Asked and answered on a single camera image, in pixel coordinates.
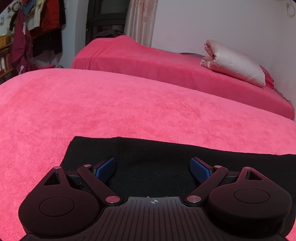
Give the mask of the black pants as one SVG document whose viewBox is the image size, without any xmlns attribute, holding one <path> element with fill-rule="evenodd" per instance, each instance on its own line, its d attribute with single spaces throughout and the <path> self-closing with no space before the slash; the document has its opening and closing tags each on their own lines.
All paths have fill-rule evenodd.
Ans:
<svg viewBox="0 0 296 241">
<path fill-rule="evenodd" d="M 113 159 L 106 185 L 122 198 L 186 196 L 199 186 L 190 171 L 197 157 L 229 171 L 252 167 L 295 197 L 295 155 L 227 152 L 136 138 L 74 137 L 61 163 L 65 171 Z"/>
</svg>

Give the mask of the near pink bed blanket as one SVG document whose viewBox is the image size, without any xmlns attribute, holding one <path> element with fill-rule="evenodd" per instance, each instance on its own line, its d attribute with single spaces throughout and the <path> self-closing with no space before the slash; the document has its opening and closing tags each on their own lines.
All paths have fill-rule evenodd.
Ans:
<svg viewBox="0 0 296 241">
<path fill-rule="evenodd" d="M 75 136 L 144 138 L 211 149 L 294 154 L 295 122 L 150 79 L 79 69 L 28 72 L 1 85 L 1 239 L 19 240 L 18 208 Z"/>
</svg>

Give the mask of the red ruffled pillow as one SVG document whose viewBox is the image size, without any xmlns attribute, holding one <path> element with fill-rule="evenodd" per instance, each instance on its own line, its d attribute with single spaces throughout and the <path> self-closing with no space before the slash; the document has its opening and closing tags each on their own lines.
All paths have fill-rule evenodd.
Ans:
<svg viewBox="0 0 296 241">
<path fill-rule="evenodd" d="M 271 74 L 263 66 L 260 67 L 265 75 L 265 85 L 271 89 L 274 89 L 274 80 Z"/>
</svg>

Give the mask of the far pink bed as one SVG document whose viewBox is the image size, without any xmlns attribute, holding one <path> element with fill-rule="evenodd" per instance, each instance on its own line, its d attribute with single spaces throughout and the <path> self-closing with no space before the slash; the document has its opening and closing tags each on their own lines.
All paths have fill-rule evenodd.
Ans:
<svg viewBox="0 0 296 241">
<path fill-rule="evenodd" d="M 213 94 L 279 114 L 291 120 L 295 108 L 279 92 L 211 71 L 199 58 L 138 44 L 133 38 L 97 38 L 72 62 L 73 69 L 107 71 L 148 78 Z"/>
</svg>

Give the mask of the wooden shelf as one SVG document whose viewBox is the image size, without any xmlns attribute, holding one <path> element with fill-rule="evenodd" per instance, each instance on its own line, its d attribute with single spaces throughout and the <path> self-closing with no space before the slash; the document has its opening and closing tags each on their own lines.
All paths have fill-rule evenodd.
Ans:
<svg viewBox="0 0 296 241">
<path fill-rule="evenodd" d="M 12 45 L 13 35 L 1 36 L 1 47 L 0 47 L 0 79 L 1 84 L 11 79 L 16 75 L 15 67 L 12 64 Z"/>
</svg>

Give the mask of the dark window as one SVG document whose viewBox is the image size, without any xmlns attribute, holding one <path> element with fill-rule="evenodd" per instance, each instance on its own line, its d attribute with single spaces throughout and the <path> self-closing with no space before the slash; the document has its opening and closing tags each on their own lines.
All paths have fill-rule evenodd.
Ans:
<svg viewBox="0 0 296 241">
<path fill-rule="evenodd" d="M 100 32 L 112 29 L 123 31 L 129 3 L 130 1 L 125 0 L 89 1 L 85 45 L 89 44 Z"/>
</svg>

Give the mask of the hanging clothes pile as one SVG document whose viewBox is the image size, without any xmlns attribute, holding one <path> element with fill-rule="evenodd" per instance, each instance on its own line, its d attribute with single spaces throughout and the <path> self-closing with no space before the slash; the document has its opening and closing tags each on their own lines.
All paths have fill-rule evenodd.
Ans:
<svg viewBox="0 0 296 241">
<path fill-rule="evenodd" d="M 37 66 L 32 59 L 45 51 L 62 53 L 62 26 L 66 24 L 64 1 L 18 1 L 9 30 L 14 33 L 11 63 L 16 74 L 54 68 Z"/>
</svg>

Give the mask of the pale patterned curtain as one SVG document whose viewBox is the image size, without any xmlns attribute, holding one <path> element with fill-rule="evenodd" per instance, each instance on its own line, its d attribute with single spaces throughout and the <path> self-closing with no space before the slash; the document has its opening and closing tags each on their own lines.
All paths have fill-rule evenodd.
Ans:
<svg viewBox="0 0 296 241">
<path fill-rule="evenodd" d="M 129 2 L 125 35 L 146 47 L 152 45 L 158 0 L 131 0 Z"/>
</svg>

